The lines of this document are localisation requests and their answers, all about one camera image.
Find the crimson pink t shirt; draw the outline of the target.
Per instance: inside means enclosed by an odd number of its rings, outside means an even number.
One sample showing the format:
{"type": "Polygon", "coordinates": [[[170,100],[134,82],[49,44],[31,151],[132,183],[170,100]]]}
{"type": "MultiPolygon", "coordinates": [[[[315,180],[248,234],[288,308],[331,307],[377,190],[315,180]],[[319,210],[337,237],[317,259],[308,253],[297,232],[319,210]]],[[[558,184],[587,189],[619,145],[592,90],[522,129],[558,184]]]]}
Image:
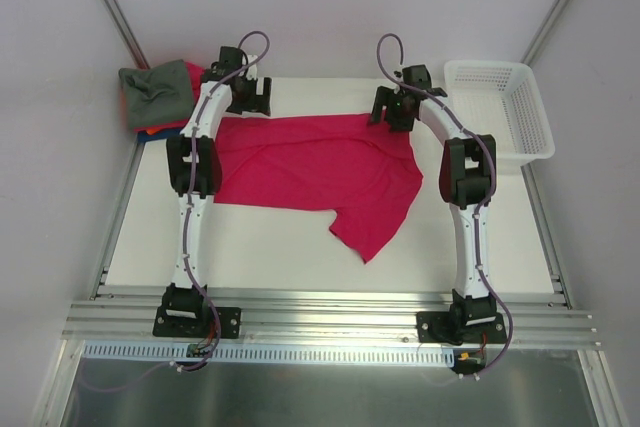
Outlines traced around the crimson pink t shirt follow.
{"type": "Polygon", "coordinates": [[[332,211],[330,232],[365,263],[398,232],[423,182],[409,134],[365,114],[226,117],[216,147],[217,202],[332,211]]]}

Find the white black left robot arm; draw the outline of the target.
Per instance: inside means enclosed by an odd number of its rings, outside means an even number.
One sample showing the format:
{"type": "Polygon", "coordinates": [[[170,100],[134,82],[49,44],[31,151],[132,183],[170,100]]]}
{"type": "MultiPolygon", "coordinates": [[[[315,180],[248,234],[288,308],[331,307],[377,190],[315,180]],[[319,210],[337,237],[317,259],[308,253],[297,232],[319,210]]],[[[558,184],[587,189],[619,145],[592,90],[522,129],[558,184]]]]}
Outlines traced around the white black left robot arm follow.
{"type": "Polygon", "coordinates": [[[203,280],[209,264],[204,228],[222,186],[215,145],[221,121],[228,114],[271,115],[272,79],[258,76],[260,59],[240,46],[221,47],[218,60],[201,75],[199,98],[186,126],[166,141],[170,184],[178,196],[180,240],[159,318],[165,323],[176,322],[188,335],[203,333],[214,316],[203,280]]]}

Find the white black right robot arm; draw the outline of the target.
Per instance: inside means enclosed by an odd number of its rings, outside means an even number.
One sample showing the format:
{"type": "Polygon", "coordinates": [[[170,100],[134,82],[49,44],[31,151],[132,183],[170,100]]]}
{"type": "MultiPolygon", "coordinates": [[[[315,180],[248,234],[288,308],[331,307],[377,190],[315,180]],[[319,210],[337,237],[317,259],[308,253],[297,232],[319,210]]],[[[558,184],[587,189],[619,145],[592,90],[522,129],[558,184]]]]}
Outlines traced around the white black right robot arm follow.
{"type": "Polygon", "coordinates": [[[442,145],[438,179],[455,232],[456,278],[447,312],[424,314],[421,334],[435,342],[504,344],[508,333],[488,280],[488,208],[496,184],[496,142],[464,127],[444,103],[444,90],[432,86],[424,65],[385,76],[394,88],[377,88],[369,122],[386,122],[391,131],[409,132],[416,121],[430,128],[442,145]]]}

